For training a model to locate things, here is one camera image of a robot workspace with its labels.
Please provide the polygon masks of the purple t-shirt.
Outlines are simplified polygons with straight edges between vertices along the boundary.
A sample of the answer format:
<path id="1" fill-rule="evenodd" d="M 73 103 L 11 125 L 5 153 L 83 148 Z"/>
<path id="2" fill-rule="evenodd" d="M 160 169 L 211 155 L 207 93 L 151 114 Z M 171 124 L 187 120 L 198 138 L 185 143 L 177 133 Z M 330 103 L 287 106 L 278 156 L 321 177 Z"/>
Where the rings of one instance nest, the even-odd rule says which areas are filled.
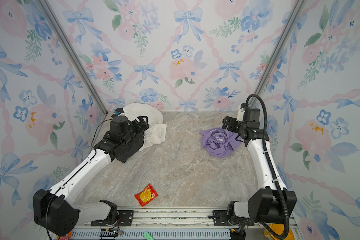
<path id="1" fill-rule="evenodd" d="M 201 130 L 201 146 L 211 156 L 217 158 L 225 158 L 230 156 L 242 142 L 236 139 L 237 133 L 224 130 L 222 128 L 212 128 L 209 130 Z"/>

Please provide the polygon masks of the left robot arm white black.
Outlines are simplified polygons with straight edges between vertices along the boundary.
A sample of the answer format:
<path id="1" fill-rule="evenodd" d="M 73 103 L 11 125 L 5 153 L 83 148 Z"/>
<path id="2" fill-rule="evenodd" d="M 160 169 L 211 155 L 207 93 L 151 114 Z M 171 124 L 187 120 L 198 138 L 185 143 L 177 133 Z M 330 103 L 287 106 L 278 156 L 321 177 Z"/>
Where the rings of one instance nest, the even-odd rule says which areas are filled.
<path id="1" fill-rule="evenodd" d="M 116 226 L 121 216 L 118 206 L 101 200 L 91 205 L 75 205 L 79 193 L 107 165 L 117 160 L 125 163 L 144 145 L 144 133 L 149 128 L 147 116 L 130 121 L 114 115 L 110 130 L 93 146 L 89 156 L 71 173 L 48 190 L 39 189 L 33 195 L 34 221 L 46 229 L 47 235 L 67 235 L 76 225 L 101 222 Z"/>

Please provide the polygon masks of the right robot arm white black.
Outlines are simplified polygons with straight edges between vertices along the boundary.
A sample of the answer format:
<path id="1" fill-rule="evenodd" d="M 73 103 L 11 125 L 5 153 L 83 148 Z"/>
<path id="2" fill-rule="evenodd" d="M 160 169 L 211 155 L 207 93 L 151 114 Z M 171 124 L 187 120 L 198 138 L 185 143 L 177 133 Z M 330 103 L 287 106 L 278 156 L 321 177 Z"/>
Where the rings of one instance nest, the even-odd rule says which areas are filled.
<path id="1" fill-rule="evenodd" d="M 227 218 L 231 224 L 242 220 L 251 223 L 285 224 L 297 202 L 278 174 L 271 154 L 269 136 L 260 128 L 260 113 L 256 108 L 241 105 L 237 118 L 225 117 L 223 129 L 237 133 L 236 141 L 245 144 L 255 165 L 257 192 L 246 202 L 232 201 Z"/>

